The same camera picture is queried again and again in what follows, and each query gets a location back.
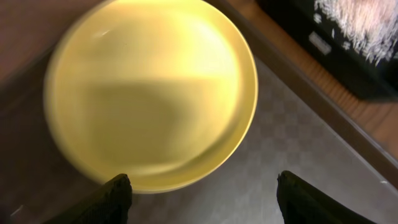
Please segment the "yellow plate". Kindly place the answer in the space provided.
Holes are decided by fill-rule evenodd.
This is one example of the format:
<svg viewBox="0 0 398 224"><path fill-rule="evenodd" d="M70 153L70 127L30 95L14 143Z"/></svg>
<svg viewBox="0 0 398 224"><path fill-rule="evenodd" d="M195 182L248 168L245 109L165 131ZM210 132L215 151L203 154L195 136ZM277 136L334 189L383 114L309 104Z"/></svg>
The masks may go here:
<svg viewBox="0 0 398 224"><path fill-rule="evenodd" d="M254 56L205 1L104 1L69 28L44 81L49 130L64 157L141 194L190 185L244 139L257 105Z"/></svg>

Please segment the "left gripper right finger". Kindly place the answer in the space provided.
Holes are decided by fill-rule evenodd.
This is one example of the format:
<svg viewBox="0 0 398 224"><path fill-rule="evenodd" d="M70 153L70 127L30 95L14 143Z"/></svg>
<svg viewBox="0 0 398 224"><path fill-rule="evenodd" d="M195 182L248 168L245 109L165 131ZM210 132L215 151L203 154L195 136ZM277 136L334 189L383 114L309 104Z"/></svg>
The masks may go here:
<svg viewBox="0 0 398 224"><path fill-rule="evenodd" d="M375 224L288 170L278 175L277 182L285 224Z"/></svg>

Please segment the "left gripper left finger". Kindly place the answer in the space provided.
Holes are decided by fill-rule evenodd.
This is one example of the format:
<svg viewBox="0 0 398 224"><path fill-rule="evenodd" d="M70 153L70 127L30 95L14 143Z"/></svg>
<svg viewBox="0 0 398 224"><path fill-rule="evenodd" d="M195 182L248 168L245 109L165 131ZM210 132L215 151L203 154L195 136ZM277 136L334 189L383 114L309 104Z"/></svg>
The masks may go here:
<svg viewBox="0 0 398 224"><path fill-rule="evenodd" d="M119 174L45 224L126 224L132 205L132 188L126 174Z"/></svg>

